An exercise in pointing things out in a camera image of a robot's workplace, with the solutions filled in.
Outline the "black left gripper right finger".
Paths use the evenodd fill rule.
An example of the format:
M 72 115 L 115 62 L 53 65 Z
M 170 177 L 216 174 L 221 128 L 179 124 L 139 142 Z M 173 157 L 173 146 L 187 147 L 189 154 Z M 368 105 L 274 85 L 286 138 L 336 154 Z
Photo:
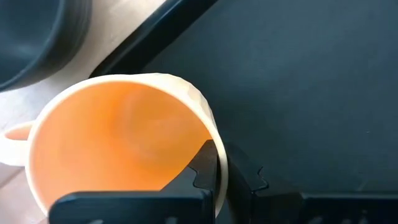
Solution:
M 303 192 L 238 147 L 226 152 L 236 223 L 397 223 L 395 192 Z

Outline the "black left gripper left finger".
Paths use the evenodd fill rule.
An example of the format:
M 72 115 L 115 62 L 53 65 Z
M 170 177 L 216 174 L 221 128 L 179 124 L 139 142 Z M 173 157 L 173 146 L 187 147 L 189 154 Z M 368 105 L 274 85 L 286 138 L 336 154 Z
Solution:
M 207 140 L 160 191 L 74 192 L 50 208 L 50 224 L 214 223 L 218 153 Z

